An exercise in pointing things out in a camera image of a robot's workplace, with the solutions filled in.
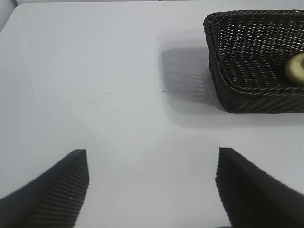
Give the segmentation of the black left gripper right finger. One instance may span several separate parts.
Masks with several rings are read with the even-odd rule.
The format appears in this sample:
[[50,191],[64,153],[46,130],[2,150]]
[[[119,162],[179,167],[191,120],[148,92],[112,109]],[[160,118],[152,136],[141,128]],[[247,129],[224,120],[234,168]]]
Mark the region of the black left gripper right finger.
[[302,228],[304,196],[232,148],[219,148],[218,193],[234,228]]

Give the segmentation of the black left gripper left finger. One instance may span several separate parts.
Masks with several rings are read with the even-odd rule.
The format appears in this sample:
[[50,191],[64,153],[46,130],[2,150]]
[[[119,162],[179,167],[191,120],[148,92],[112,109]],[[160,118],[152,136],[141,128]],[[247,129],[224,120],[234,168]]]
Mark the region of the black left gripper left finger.
[[87,151],[73,150],[0,200],[2,228],[72,228],[89,186]]

